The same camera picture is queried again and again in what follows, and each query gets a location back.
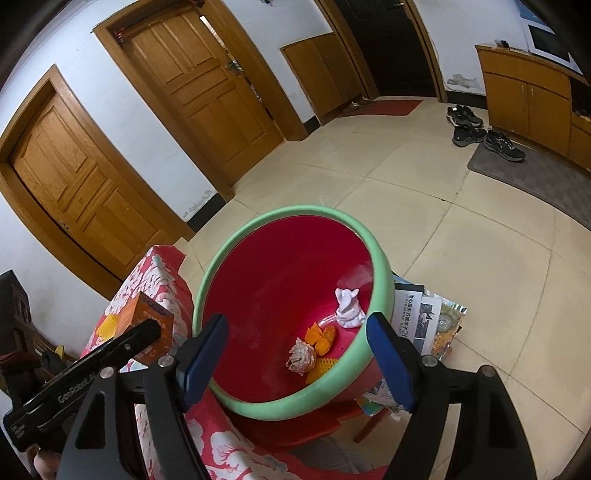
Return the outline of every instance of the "dark doorway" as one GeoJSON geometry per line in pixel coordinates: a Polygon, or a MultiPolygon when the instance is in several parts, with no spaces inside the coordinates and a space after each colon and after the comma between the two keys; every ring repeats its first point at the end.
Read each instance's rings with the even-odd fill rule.
{"type": "Polygon", "coordinates": [[[435,97],[431,71],[404,0],[335,0],[380,95],[435,97]]]}

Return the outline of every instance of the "magazine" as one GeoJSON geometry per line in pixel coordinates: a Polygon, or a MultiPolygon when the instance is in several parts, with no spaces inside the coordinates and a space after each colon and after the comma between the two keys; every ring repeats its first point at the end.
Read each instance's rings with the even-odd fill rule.
{"type": "Polygon", "coordinates": [[[441,298],[423,297],[419,307],[417,328],[412,339],[414,347],[421,355],[429,355],[437,334],[437,324],[441,312],[441,298]]]}
{"type": "MultiPolygon", "coordinates": [[[[392,328],[399,336],[403,336],[412,340],[413,345],[421,355],[431,354],[437,359],[441,360],[450,343],[456,336],[456,333],[461,328],[462,319],[466,315],[467,308],[452,302],[444,297],[434,294],[429,290],[424,289],[423,286],[411,284],[408,280],[403,279],[395,274],[395,313],[392,315],[392,328]],[[412,286],[404,289],[403,284],[412,286]],[[410,292],[414,295],[424,289],[421,295],[421,303],[417,316],[417,323],[412,328],[411,317],[414,317],[412,309],[409,310],[408,297],[410,292]],[[402,307],[398,304],[399,298],[402,298],[402,307]],[[401,328],[402,314],[405,312],[409,315],[408,328],[406,330],[401,328]]],[[[362,398],[357,399],[357,403],[366,415],[373,416],[383,408],[388,408],[393,412],[399,411],[401,406],[394,400],[384,379],[381,379],[375,387],[369,392],[365,393],[362,398]]]]}
{"type": "Polygon", "coordinates": [[[408,333],[417,329],[425,287],[411,283],[395,283],[394,289],[394,312],[390,325],[398,336],[408,338],[408,333]]]}

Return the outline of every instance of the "gray doormat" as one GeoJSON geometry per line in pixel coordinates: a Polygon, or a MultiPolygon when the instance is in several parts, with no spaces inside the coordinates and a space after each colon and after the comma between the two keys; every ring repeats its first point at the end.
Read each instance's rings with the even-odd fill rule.
{"type": "Polygon", "coordinates": [[[591,230],[591,179],[552,155],[518,148],[525,161],[512,163],[480,144],[468,168],[538,197],[591,230]]]}

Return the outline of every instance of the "orange box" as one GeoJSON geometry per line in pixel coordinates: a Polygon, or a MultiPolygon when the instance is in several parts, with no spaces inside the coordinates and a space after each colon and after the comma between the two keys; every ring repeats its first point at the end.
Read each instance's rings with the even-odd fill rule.
{"type": "Polygon", "coordinates": [[[173,344],[174,315],[141,291],[135,298],[129,299],[119,312],[115,331],[115,336],[118,337],[147,319],[156,320],[162,332],[160,340],[155,341],[134,357],[144,365],[150,365],[169,352],[173,344]]]}

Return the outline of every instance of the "green bowl rim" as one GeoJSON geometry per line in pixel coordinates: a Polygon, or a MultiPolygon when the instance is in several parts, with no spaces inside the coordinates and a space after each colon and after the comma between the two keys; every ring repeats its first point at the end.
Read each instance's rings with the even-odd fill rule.
{"type": "MultiPolygon", "coordinates": [[[[374,288],[366,313],[370,315],[374,312],[383,312],[387,316],[391,315],[394,308],[394,280],[388,258],[370,231],[357,219],[339,210],[319,205],[294,205],[272,210],[254,218],[236,231],[218,250],[205,272],[195,300],[193,336],[196,336],[201,330],[204,299],[209,291],[214,273],[222,261],[241,240],[257,228],[275,220],[296,215],[316,215],[336,220],[360,237],[369,251],[374,268],[374,288]]],[[[239,415],[266,421],[285,420],[304,415],[327,404],[354,382],[370,364],[373,357],[365,334],[365,324],[363,324],[343,356],[328,372],[314,383],[287,397],[267,402],[250,403],[227,394],[214,380],[210,382],[210,388],[222,405],[239,415]]]]}

